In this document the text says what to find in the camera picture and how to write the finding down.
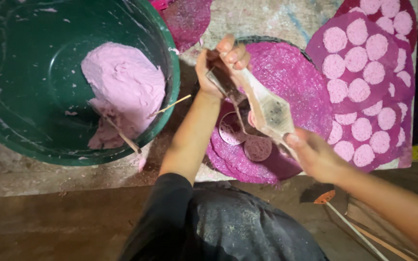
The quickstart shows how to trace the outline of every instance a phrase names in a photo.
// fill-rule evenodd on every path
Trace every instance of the hand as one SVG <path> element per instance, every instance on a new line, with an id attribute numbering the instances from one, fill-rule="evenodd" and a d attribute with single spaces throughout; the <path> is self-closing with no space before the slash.
<path id="1" fill-rule="evenodd" d="M 319 135 L 296 127 L 295 133 L 283 137 L 285 142 L 298 155 L 304 172 L 322 183 L 335 183 L 342 175 L 354 168 Z"/>
<path id="2" fill-rule="evenodd" d="M 235 64 L 235 69 L 241 70 L 248 66 L 251 55 L 246 51 L 244 44 L 239 44 L 237 46 L 234 46 L 234 44 L 235 36 L 233 34 L 227 34 L 224 39 L 217 44 L 215 50 L 211 51 L 203 49 L 201 51 L 195 67 L 201 85 L 201 91 L 220 99 L 224 97 L 223 94 L 219 92 L 219 89 L 206 77 L 207 72 L 214 66 L 224 69 L 229 75 L 228 68 L 219 57 L 221 52 L 227 52 L 227 56 L 225 56 L 224 59 L 231 64 Z M 234 77 L 231 79 L 237 86 L 240 85 Z"/>

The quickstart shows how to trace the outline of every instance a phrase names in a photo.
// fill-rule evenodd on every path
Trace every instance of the black sleeve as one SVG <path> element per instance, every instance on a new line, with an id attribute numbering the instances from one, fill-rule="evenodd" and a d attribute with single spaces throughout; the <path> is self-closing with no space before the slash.
<path id="1" fill-rule="evenodd" d="M 125 243 L 120 261 L 149 260 L 157 254 L 170 254 L 183 240 L 188 203 L 193 196 L 189 181 L 178 174 L 160 176 L 136 228 Z"/>

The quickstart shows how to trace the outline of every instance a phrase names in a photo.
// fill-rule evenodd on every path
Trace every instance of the green bowl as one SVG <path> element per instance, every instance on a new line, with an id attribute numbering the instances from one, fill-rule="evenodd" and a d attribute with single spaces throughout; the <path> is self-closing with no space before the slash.
<path id="1" fill-rule="evenodd" d="M 169 51 L 175 44 L 157 11 L 147 0 L 19 1 L 0 1 L 0 143 L 67 166 L 102 164 L 133 153 L 126 144 L 88 148 L 99 116 L 86 103 L 94 94 L 80 63 L 108 41 L 136 47 L 166 77 L 161 108 L 175 102 L 178 57 Z M 78 115 L 66 116 L 70 107 Z M 148 144 L 171 113 L 159 114 L 135 142 Z"/>

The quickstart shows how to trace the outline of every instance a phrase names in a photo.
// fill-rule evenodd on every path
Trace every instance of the pink round disc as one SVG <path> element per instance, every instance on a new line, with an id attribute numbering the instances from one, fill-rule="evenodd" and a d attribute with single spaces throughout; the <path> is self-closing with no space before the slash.
<path id="1" fill-rule="evenodd" d="M 360 8 L 363 9 L 366 15 L 373 15 L 379 10 L 381 5 L 382 0 L 360 0 Z"/>
<path id="2" fill-rule="evenodd" d="M 385 68 L 379 62 L 369 62 L 364 68 L 363 76 L 369 84 L 379 84 L 385 77 Z"/>
<path id="3" fill-rule="evenodd" d="M 349 26 L 346 27 L 346 35 L 353 45 L 365 43 L 369 33 L 367 32 L 367 26 L 364 19 L 359 18 L 349 24 Z"/>
<path id="4" fill-rule="evenodd" d="M 334 53 L 346 47 L 348 38 L 346 37 L 345 31 L 339 27 L 332 27 L 324 32 L 323 42 L 328 52 Z"/>
<path id="5" fill-rule="evenodd" d="M 342 102 L 348 95 L 348 85 L 343 80 L 333 79 L 328 81 L 327 90 L 332 103 Z"/>
<path id="6" fill-rule="evenodd" d="M 360 46 L 349 50 L 345 55 L 345 66 L 353 73 L 357 73 L 367 64 L 367 52 Z"/>
<path id="7" fill-rule="evenodd" d="M 382 16 L 375 23 L 387 33 L 394 34 L 393 21 L 388 17 Z"/>
<path id="8" fill-rule="evenodd" d="M 401 109 L 401 122 L 404 121 L 404 117 L 407 114 L 407 105 L 404 103 L 398 103 L 399 108 Z"/>
<path id="9" fill-rule="evenodd" d="M 383 0 L 381 7 L 382 15 L 387 18 L 393 18 L 398 14 L 400 7 L 399 0 Z"/>
<path id="10" fill-rule="evenodd" d="M 254 162 L 264 161 L 272 152 L 272 142 L 269 138 L 248 135 L 244 144 L 244 154 Z"/>
<path id="11" fill-rule="evenodd" d="M 388 39 L 377 33 L 369 37 L 366 43 L 367 55 L 370 61 L 376 61 L 383 57 L 388 50 Z"/>
<path id="12" fill-rule="evenodd" d="M 333 148 L 336 154 L 340 156 L 345 161 L 350 161 L 354 155 L 354 147 L 349 141 L 340 141 Z"/>
<path id="13" fill-rule="evenodd" d="M 400 72 L 401 70 L 404 69 L 404 66 L 406 65 L 406 58 L 407 58 L 407 54 L 406 54 L 406 50 L 404 50 L 403 48 L 400 48 L 398 50 L 398 66 L 396 66 L 396 68 L 394 69 L 394 72 Z"/>
<path id="14" fill-rule="evenodd" d="M 353 102 L 362 102 L 370 95 L 369 85 L 361 78 L 354 79 L 349 84 L 348 97 Z"/>
<path id="15" fill-rule="evenodd" d="M 383 101 L 380 101 L 376 103 L 375 105 L 372 105 L 368 107 L 367 109 L 364 109 L 362 113 L 367 116 L 375 116 L 381 112 L 382 107 L 383 107 Z"/>
<path id="16" fill-rule="evenodd" d="M 335 114 L 335 120 L 341 125 L 350 125 L 357 119 L 357 112 L 348 114 Z"/>
<path id="17" fill-rule="evenodd" d="M 375 154 L 372 151 L 372 147 L 368 144 L 364 144 L 357 148 L 354 156 L 352 157 L 352 161 L 358 167 L 364 167 L 369 165 L 373 159 L 375 158 Z"/>
<path id="18" fill-rule="evenodd" d="M 325 57 L 322 71 L 328 79 L 336 79 L 345 72 L 345 61 L 337 54 Z"/>
<path id="19" fill-rule="evenodd" d="M 382 130 L 387 131 L 391 129 L 396 122 L 396 112 L 392 108 L 383 108 L 377 116 L 379 126 Z"/>
<path id="20" fill-rule="evenodd" d="M 378 131 L 372 135 L 369 144 L 375 153 L 385 153 L 390 148 L 390 135 L 386 131 Z"/>
<path id="21" fill-rule="evenodd" d="M 341 140 L 341 136 L 343 136 L 343 128 L 338 122 L 332 121 L 332 126 L 332 131 L 330 132 L 330 136 L 328 136 L 327 141 L 330 145 L 337 143 Z"/>
<path id="22" fill-rule="evenodd" d="M 351 134 L 354 139 L 364 141 L 370 139 L 372 135 L 372 125 L 366 118 L 357 119 L 351 126 Z"/>
<path id="23" fill-rule="evenodd" d="M 407 35 L 412 30 L 412 18 L 406 11 L 399 12 L 393 21 L 394 29 L 396 32 Z"/>
<path id="24" fill-rule="evenodd" d="M 406 133 L 404 132 L 404 129 L 401 128 L 399 130 L 398 143 L 396 144 L 396 147 L 399 147 L 399 146 L 403 145 L 405 140 L 406 140 Z"/>
<path id="25" fill-rule="evenodd" d="M 407 87 L 411 86 L 411 76 L 406 71 L 400 71 L 396 76 L 401 78 Z"/>

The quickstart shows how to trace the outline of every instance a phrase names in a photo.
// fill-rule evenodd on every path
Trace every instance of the person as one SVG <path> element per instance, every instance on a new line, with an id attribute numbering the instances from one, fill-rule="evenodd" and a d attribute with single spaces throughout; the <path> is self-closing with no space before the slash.
<path id="1" fill-rule="evenodd" d="M 206 73 L 226 69 L 219 52 L 235 69 L 249 65 L 245 46 L 234 43 L 229 34 L 215 51 L 201 51 L 195 66 L 201 88 L 120 260 L 328 260 L 304 227 L 267 202 L 231 186 L 193 188 L 224 98 Z M 307 175 L 351 193 L 418 246 L 418 195 L 355 169 L 314 133 L 296 128 L 284 138 Z"/>

